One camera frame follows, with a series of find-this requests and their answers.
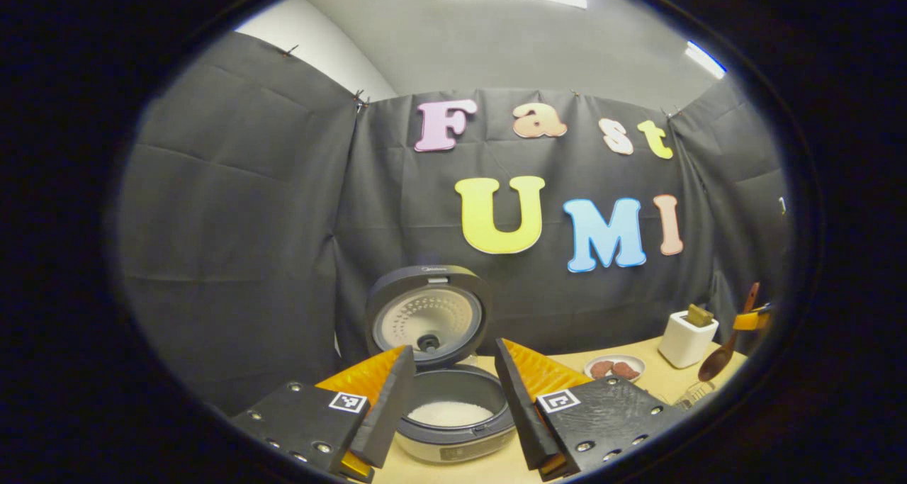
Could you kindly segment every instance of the rice cooker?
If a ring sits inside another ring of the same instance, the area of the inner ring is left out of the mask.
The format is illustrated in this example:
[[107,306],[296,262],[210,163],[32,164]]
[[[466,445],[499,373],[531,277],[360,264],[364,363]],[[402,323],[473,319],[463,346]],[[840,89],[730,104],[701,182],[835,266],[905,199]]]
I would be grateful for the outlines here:
[[369,291],[369,351],[404,344],[414,349],[414,390],[395,437],[412,457],[469,461],[498,451],[516,435],[501,381],[458,364],[482,343],[489,310],[488,284],[453,265],[401,268]]

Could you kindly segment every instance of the white rice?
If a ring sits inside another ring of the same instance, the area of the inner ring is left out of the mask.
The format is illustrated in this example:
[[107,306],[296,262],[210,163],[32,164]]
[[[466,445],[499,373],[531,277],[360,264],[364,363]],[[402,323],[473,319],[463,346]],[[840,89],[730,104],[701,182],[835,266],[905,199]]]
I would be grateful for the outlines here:
[[439,403],[422,404],[417,409],[409,412],[410,419],[430,426],[454,428],[467,426],[482,420],[488,420],[495,413],[489,412],[484,407],[470,403],[460,403],[456,400],[442,400]]

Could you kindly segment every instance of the foam letter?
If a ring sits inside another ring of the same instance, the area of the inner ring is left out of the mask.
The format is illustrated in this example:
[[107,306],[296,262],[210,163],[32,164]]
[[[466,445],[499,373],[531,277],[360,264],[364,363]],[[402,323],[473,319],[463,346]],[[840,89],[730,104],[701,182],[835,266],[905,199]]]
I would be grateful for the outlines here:
[[683,242],[680,241],[680,232],[677,231],[677,212],[674,210],[677,206],[677,197],[657,196],[652,199],[652,202],[661,212],[661,232],[664,233],[661,254],[680,254],[683,250]]
[[665,160],[670,160],[671,157],[674,157],[674,152],[670,148],[665,147],[664,144],[661,144],[665,131],[655,126],[654,122],[644,121],[639,123],[637,128],[646,136],[648,146],[652,148],[652,152],[655,153],[656,157],[664,158]]
[[646,261],[642,252],[642,241],[639,236],[639,201],[636,199],[618,199],[614,203],[612,222],[606,223],[592,201],[573,199],[564,203],[564,211],[573,219],[573,260],[567,263],[567,269],[574,274],[595,269],[592,248],[595,247],[602,266],[612,265],[614,251],[621,243],[621,254],[618,254],[618,266],[638,266]]
[[417,151],[444,151],[453,149],[456,140],[447,136],[447,128],[454,135],[460,135],[466,129],[466,116],[463,112],[475,113],[479,110],[473,100],[456,100],[450,102],[422,103],[422,138],[415,143]]
[[547,135],[558,137],[567,133],[567,125],[558,118],[557,110],[544,103],[526,103],[513,109],[513,132],[523,138],[535,138]]
[[610,119],[599,119],[599,128],[605,133],[605,144],[618,154],[633,154],[633,144],[626,138],[626,130],[621,123]]
[[454,189],[463,197],[463,236],[470,245],[486,254],[517,254],[528,249],[541,236],[541,199],[545,186],[541,177],[514,177],[509,185],[519,192],[522,221],[513,232],[495,228],[492,195],[501,186],[497,180],[474,177],[457,181]]

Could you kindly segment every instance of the black fabric backdrop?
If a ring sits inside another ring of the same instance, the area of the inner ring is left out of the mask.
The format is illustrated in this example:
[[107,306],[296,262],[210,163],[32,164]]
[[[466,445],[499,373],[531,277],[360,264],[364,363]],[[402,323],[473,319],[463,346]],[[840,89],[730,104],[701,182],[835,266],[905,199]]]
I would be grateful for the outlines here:
[[[473,99],[446,152],[415,152],[419,103]],[[524,139],[512,109],[542,102],[566,135]],[[632,155],[598,128],[619,121]],[[636,125],[666,131],[655,157]],[[774,135],[728,80],[668,119],[570,92],[476,89],[403,96],[356,112],[353,96],[313,67],[246,35],[226,35],[150,104],[120,195],[120,262],[138,322],[169,368],[227,414],[289,378],[312,381],[366,358],[366,292],[412,264],[457,264],[495,293],[483,349],[506,337],[547,354],[661,335],[668,313],[706,304],[719,339],[752,281],[771,297],[787,229]],[[545,180],[541,238],[489,255],[463,238],[454,184],[501,183],[495,222],[519,226],[508,183]],[[652,198],[678,200],[681,254],[660,253]],[[572,274],[570,199],[608,219],[638,199],[644,265]],[[343,361],[337,361],[332,332]]]

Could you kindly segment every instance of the wooden table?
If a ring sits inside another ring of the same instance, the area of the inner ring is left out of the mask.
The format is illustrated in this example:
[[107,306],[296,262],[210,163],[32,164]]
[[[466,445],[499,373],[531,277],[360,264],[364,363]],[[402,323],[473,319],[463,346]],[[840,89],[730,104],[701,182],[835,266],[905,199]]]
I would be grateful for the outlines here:
[[[690,385],[697,383],[699,364],[687,368],[674,368],[661,354],[658,353],[658,342],[661,337],[648,341],[627,344],[616,348],[596,349],[596,351],[581,352],[581,354],[551,355],[552,359],[560,362],[573,370],[582,372],[586,363],[598,356],[607,354],[625,354],[642,359],[646,363],[646,371],[639,377],[636,384],[648,390],[650,394],[665,403],[671,404],[680,399]],[[719,347],[712,342],[710,354]],[[746,360],[745,355],[735,352],[734,356],[719,376],[712,380],[716,387],[721,388],[734,372]],[[497,375],[495,372],[495,359],[480,356],[478,365]],[[398,484],[400,482],[430,482],[431,484],[464,484],[473,482],[495,482],[499,484],[522,484],[541,482],[538,471],[526,470],[526,461],[519,448],[519,440],[514,437],[501,451],[473,459],[463,463],[450,465],[430,464],[417,461],[406,454],[396,443],[391,444],[385,468],[375,469],[373,484]]]

